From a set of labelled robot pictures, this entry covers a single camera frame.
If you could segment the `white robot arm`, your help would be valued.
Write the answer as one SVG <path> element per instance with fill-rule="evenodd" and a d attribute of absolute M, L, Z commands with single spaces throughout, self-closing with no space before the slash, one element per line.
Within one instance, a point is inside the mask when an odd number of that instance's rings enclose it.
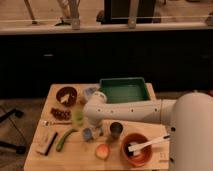
<path fill-rule="evenodd" d="M 96 91 L 83 114 L 93 126 L 104 119 L 168 125 L 169 171 L 213 171 L 213 97 L 208 94 L 110 104 Z"/>

